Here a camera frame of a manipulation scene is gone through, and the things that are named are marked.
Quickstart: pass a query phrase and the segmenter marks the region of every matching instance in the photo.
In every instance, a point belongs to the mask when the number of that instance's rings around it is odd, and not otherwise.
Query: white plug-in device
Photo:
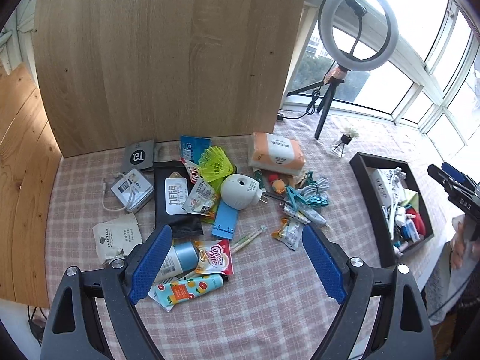
[[[222,184],[222,200],[236,210],[243,210],[250,204],[257,204],[263,191],[260,184],[251,177],[239,174],[228,176]]]

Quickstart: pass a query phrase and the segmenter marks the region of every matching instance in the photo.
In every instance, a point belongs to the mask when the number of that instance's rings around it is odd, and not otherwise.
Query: red object
[[[413,208],[409,208],[408,210],[406,210],[406,213],[415,215],[415,218],[412,219],[413,224],[417,228],[417,232],[425,237],[427,235],[427,231],[425,229],[425,224],[423,223],[420,214],[416,212]]]
[[[273,173],[270,176],[268,176],[268,182],[270,184],[273,183],[275,180],[280,180],[280,177],[276,173]]]

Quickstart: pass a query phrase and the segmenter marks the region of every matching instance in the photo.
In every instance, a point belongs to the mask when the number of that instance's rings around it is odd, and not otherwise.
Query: black box
[[[420,193],[417,182],[415,181],[407,162],[372,154],[357,153],[350,160],[350,166],[352,167],[353,173],[357,178],[358,185],[360,186],[363,199],[365,200],[365,204],[367,206],[368,214],[370,215],[371,225],[373,227],[373,232],[375,233],[375,239],[377,242],[378,254],[380,255],[380,263],[382,268],[393,266],[399,263],[403,258],[423,247],[428,240],[434,237],[434,231],[431,228],[430,217],[428,216],[425,202],[423,201],[422,194]],[[394,169],[396,167],[402,168],[402,171],[406,173],[406,187],[409,190],[418,192],[419,214],[425,224],[426,230],[425,239],[408,247],[403,252],[403,256],[400,259],[395,256],[393,251],[392,241],[390,240],[390,233],[388,232],[388,226],[385,221],[382,206],[377,194],[375,193],[375,188],[371,182],[370,174],[367,170],[367,168]]]

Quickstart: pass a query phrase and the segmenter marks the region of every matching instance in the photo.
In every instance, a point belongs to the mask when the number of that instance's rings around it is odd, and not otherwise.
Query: silver screw
[[[401,274],[407,274],[408,272],[410,272],[410,268],[408,268],[405,264],[400,264],[398,266],[398,271],[401,273]]]
[[[71,266],[70,268],[67,268],[67,276],[73,276],[77,274],[77,267],[76,266]]]
[[[123,261],[123,259],[115,259],[112,262],[112,267],[114,269],[122,268],[124,265],[125,265],[125,262]]]
[[[360,267],[363,266],[363,260],[360,257],[354,257],[350,259],[350,262],[353,266]]]

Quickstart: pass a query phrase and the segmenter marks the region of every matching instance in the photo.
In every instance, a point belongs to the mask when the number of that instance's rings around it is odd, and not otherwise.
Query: plaid tablecloth
[[[431,163],[441,162],[430,140],[408,127],[371,120],[331,115],[320,139],[314,139],[318,115],[278,122],[275,133],[298,140],[306,159],[305,170],[315,178],[330,180],[331,203],[322,209],[333,231],[327,237],[342,246],[347,255],[358,256],[370,266],[380,266],[370,218],[350,167],[356,152],[367,152],[409,162],[425,200],[436,237],[406,263],[416,278],[429,261],[429,251],[438,247],[449,203],[442,188],[427,175]],[[360,134],[347,147],[342,159],[329,152],[344,127],[354,125]],[[248,137],[214,138],[238,166],[251,175],[247,164]],[[95,251],[92,227],[117,218],[101,205],[102,179],[113,181],[123,149],[62,159],[53,188],[46,230],[46,279],[52,302],[62,275],[69,266],[81,270],[101,268]],[[178,142],[161,144],[161,160],[178,159]],[[327,297],[301,245],[289,250],[270,233],[282,217],[278,202],[259,203],[240,211],[234,241],[266,225],[268,234],[258,237],[233,258],[235,274],[219,290],[176,305],[165,312],[152,299],[137,306],[148,332],[166,359],[309,359],[333,321],[338,305]],[[155,223],[154,202],[136,214],[143,240]],[[204,225],[205,239],[211,226]],[[112,354],[122,359],[103,300],[99,313]],[[360,338],[374,321],[378,304],[371,301]]]

